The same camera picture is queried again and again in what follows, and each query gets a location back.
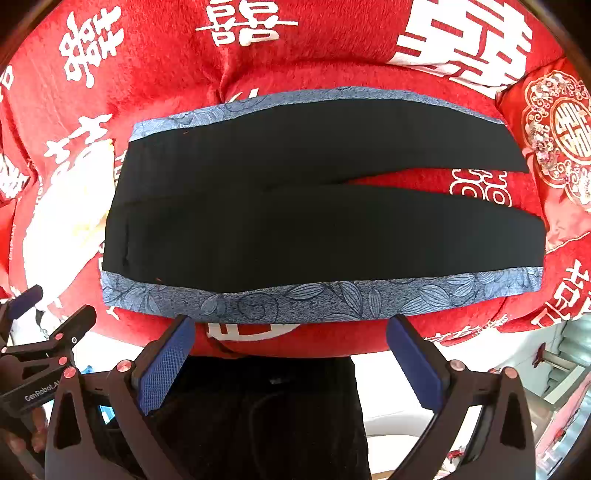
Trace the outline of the black pants with blue trim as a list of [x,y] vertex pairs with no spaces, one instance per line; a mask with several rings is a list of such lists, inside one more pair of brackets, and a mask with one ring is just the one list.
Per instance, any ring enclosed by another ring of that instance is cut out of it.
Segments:
[[270,94],[137,122],[106,304],[228,323],[435,313],[541,288],[540,216],[435,176],[522,173],[499,120],[406,91]]

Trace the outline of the red embroidered pillow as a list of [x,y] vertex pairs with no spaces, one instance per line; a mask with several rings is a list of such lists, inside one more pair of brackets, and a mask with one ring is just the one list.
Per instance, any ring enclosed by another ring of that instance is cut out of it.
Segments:
[[546,250],[590,233],[590,93],[565,57],[507,89],[497,108],[533,176]]

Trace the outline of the person's black trousers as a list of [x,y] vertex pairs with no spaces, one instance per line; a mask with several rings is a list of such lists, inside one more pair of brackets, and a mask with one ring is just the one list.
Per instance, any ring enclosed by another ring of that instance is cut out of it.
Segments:
[[194,479],[370,478],[349,357],[191,356],[150,419]]

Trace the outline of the red blanket with white characters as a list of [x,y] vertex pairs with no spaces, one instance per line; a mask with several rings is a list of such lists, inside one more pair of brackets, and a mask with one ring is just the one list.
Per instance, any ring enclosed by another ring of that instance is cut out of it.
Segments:
[[[134,125],[281,92],[406,91],[501,121],[497,99],[565,57],[518,1],[63,1],[1,72],[1,295],[43,288],[97,330],[144,345],[172,317],[104,302],[106,222]],[[522,157],[522,151],[516,142]],[[492,194],[536,213],[533,176],[435,176],[453,194]],[[590,314],[590,233],[543,258],[541,288],[405,315],[428,340],[537,330]],[[199,320],[195,354],[327,357],[386,349],[389,318],[322,323]]]

